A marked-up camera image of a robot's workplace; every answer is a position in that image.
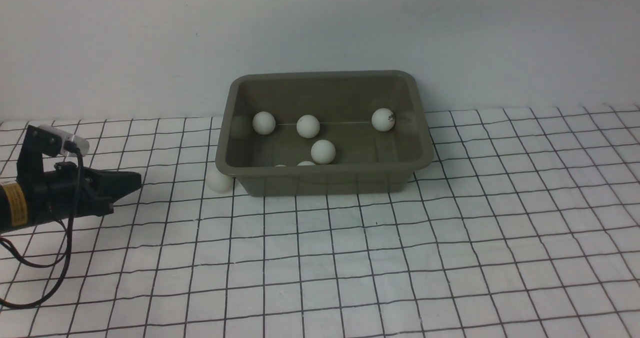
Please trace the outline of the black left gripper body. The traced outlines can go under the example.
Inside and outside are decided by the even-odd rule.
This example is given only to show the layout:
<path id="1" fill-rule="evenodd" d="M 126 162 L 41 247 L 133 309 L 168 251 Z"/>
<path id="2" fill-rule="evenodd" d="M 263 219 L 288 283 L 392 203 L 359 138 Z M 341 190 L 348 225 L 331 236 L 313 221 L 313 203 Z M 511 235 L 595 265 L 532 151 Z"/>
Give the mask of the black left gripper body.
<path id="1" fill-rule="evenodd" d="M 107 215 L 114 209 L 99 209 L 94 190 L 93 171 L 79 169 L 72 162 L 62 162 L 41 178 L 7 181 L 0 190 L 0 230 L 16 231 L 85 216 Z"/>

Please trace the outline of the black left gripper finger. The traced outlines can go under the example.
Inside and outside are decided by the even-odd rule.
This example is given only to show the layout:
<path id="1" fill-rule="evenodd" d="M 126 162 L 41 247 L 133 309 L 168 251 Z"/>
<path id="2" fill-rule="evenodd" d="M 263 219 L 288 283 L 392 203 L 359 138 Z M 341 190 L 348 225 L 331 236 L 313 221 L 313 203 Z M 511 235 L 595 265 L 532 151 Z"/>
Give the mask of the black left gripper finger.
<path id="1" fill-rule="evenodd" d="M 113 209 L 114 204 L 128 196 L 131 193 L 130 190 L 108 190 L 97 192 L 97 205 L 99 209 Z"/>
<path id="2" fill-rule="evenodd" d="M 133 193 L 142 185 L 142 175 L 138 172 L 93 171 L 93 186 L 98 193 Z"/>

